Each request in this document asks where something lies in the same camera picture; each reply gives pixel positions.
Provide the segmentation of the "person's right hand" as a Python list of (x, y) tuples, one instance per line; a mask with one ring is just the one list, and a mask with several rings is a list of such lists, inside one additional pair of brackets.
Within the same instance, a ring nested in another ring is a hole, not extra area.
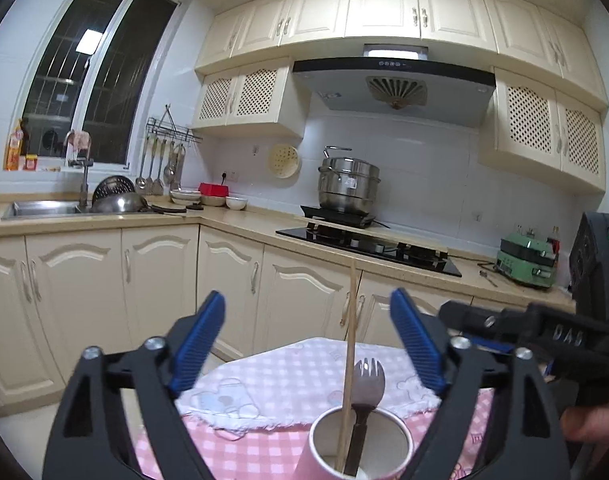
[(609, 443), (609, 403), (595, 408), (567, 408), (560, 417), (560, 425), (569, 441)]

